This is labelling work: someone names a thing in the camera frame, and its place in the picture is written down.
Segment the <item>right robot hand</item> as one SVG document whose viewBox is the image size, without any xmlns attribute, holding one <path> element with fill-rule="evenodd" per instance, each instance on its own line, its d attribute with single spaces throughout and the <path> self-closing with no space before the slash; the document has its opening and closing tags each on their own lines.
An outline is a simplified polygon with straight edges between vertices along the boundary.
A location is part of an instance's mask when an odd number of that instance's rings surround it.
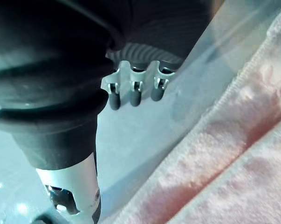
<svg viewBox="0 0 281 224">
<path fill-rule="evenodd" d="M 97 117 L 132 106 L 152 75 L 160 101 L 221 0 L 0 0 L 0 130 L 12 135 L 54 206 L 74 224 L 101 215 Z"/>
</svg>

